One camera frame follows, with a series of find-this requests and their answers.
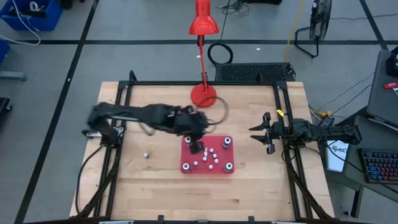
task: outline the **black floor stripe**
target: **black floor stripe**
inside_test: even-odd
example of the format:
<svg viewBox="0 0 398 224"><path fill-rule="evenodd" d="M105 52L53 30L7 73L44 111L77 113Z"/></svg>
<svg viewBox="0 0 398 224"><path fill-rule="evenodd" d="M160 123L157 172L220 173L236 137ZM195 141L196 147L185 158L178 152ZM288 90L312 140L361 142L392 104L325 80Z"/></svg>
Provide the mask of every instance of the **black floor stripe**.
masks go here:
<svg viewBox="0 0 398 224"><path fill-rule="evenodd" d="M369 23L371 24L372 30L373 30L374 34L376 35L376 38L379 41L381 48L384 50L388 50L387 45L383 39L383 36L381 35L379 28L377 27L376 21L374 21L372 13L369 10L368 5L366 4L366 1L359 0L359 2L362 5L363 11L365 12L366 17L368 18Z"/></svg>
<svg viewBox="0 0 398 224"><path fill-rule="evenodd" d="M62 111L63 105L65 103L65 99L67 97L70 84L71 84L71 82L73 80L72 78L73 78L73 75L75 73L76 66L78 64L79 58L80 58L81 50L83 49L83 46L84 46L84 41L87 38L88 30L90 28L91 22L93 21L93 17L94 17L94 13L96 11L96 7L97 7L97 4L98 4L98 1L99 0L94 0L93 1L93 5L91 7L90 13L88 14L88 18L87 18L85 27L83 29L83 33L81 34L81 37L80 37L80 40L79 40L79 44L78 44L78 47L77 47L76 52L75 52L75 56L73 57L73 60L71 62L71 65L70 65L70 68L69 68L69 71L68 71L68 75L67 75L67 77L65 79L65 83L63 84L63 88L62 88L60 97L58 99L57 106L55 107L55 111L54 111L54 114L52 116L49 129L48 129L47 134L45 136L43 146L42 146L42 148L40 150L39 157L37 158L36 165L34 167L32 176L30 177L29 184L28 184L27 189L25 191L24 198L22 199L22 203L21 203L21 205L19 207L18 214L17 214L17 217L16 217L14 223L20 224L20 223L24 222L26 213L27 213L28 208L29 208L30 201L32 200L32 196L34 194L34 191L35 191L35 188L36 188L36 185L37 185L37 181L39 180L40 173L41 173L43 165L44 165L45 158L47 157L47 153L49 151L50 143L51 143L51 140L53 138L53 135L54 135L54 132L55 132L55 128L57 127L58 120L59 120L59 117L61 115L61 111Z"/></svg>
<svg viewBox="0 0 398 224"><path fill-rule="evenodd" d="M36 40L18 40L28 43L36 43ZM218 40L205 40L206 44L214 44ZM224 44L263 44L263 45L285 45L287 40L223 40ZM300 45L313 45L311 40L299 40ZM398 40L385 40L384 45L398 45ZM80 40L42 40L41 45L78 45ZM182 45L197 44L197 40L85 40L87 45ZM324 40L320 45L377 45L378 40Z"/></svg>

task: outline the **lamp base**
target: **lamp base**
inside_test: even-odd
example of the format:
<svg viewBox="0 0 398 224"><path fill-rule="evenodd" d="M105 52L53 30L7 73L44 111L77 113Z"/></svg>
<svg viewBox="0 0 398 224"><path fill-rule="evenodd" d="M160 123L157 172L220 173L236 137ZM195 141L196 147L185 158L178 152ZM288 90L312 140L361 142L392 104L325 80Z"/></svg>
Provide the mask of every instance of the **lamp base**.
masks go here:
<svg viewBox="0 0 398 224"><path fill-rule="evenodd" d="M209 97L216 97L217 93L214 87L211 85L207 85L207 93L205 93L205 86L203 84L199 84L193 87L191 91L191 100L194 105L201 108L207 108L214 104L216 101L215 98L208 99L204 101L206 98Z"/></svg>

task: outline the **red board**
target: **red board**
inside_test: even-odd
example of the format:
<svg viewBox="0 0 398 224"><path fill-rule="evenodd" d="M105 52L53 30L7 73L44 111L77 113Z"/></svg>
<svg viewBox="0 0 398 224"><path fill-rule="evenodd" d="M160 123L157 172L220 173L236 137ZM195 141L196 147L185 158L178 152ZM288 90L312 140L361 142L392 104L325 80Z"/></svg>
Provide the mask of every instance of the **red board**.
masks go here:
<svg viewBox="0 0 398 224"><path fill-rule="evenodd" d="M224 139L230 138L231 144L229 148L225 149L223 147ZM181 165L180 170L183 174L232 174L235 171L234 164L234 147L233 140L231 136L204 136L200 139L205 145L205 150L199 152L198 154L192 155L189 150L189 145L185 143L185 139L181 139ZM207 160L203 161L205 156L205 151L207 148ZM232 169L229 172L225 171L225 165L227 163L232 163ZM189 165L189 171L186 172L183 169L183 165L187 163Z"/></svg>

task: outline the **floor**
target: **floor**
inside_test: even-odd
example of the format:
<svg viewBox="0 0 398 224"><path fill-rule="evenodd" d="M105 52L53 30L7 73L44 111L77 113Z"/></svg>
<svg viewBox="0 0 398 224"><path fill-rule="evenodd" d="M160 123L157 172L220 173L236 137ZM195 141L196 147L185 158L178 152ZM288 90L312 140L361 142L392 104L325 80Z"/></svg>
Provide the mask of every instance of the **floor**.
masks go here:
<svg viewBox="0 0 398 224"><path fill-rule="evenodd" d="M224 15L215 6L227 2L211 1L212 15L219 26ZM305 0L297 28L308 25L312 2ZM382 4L378 0L364 2L374 16L398 11L396 0L383 0ZM223 39L237 40L230 45L234 62L283 61L283 40L289 38L299 4L298 0L283 0L280 6L251 4L248 16L228 16ZM76 1L73 9L63 12L55 31L39 32L43 44L11 45L0 70L25 72L28 79L0 81L0 96L11 98L14 106L0 129L3 223L14 222L41 149L49 150L25 222L68 217L86 145L80 131L85 128L90 107L96 103L101 82L125 80L130 70L139 80L200 79L196 38L188 35L194 16L193 0L86 0L84 4ZM334 0L331 16L355 18L366 14L359 0ZM397 18L375 18L389 50L398 45ZM0 34L34 40L30 33L13 31L3 21ZM219 37L212 35L208 39ZM300 39L307 40L307 34ZM332 20L325 40L320 56L315 59L293 45L289 51L297 81L304 82L308 101L314 108L320 108L370 75L382 49L367 19ZM304 47L315 50L311 45ZM226 60L221 49L215 49L215 55L216 60ZM209 78L214 79L214 66L207 58L205 63ZM335 111L371 80L362 82L324 110ZM366 90L338 113L349 116L366 105L368 95ZM396 219L398 204L368 190L359 218L345 216L343 212L351 208L354 192L332 181L328 184L336 217L369 223L392 223Z"/></svg>

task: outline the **wooden table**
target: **wooden table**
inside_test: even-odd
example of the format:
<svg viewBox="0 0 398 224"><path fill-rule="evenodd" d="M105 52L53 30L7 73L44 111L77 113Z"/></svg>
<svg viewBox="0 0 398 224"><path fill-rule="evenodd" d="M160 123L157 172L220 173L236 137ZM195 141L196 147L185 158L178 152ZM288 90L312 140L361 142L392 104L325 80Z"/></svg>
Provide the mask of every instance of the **wooden table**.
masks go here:
<svg viewBox="0 0 398 224"><path fill-rule="evenodd" d="M104 82L98 101L113 103L117 82ZM248 216L256 220L294 220L282 143L275 141L276 153L267 155L266 146L251 139L249 128L262 122L271 112L277 119L271 86L216 86L218 96L229 104L228 119L211 134L234 139L235 172L230 175L187 175L180 172L181 137L157 131L147 136L136 123L127 123L119 166L112 219L156 220L236 220ZM311 120L303 83L288 83L293 116ZM133 86L130 105L150 103L189 105L192 86ZM283 94L280 92L282 105ZM208 118L222 117L223 107L216 102L203 109ZM85 158L98 148L99 139L88 141ZM317 149L316 143L308 147ZM98 188L105 150L86 165L80 187L80 208ZM143 154L150 153L145 159ZM334 216L320 156L302 149L302 162L309 191L325 211ZM302 194L297 188L301 216L305 217ZM102 214L108 193L104 194ZM75 214L74 205L71 215Z"/></svg>

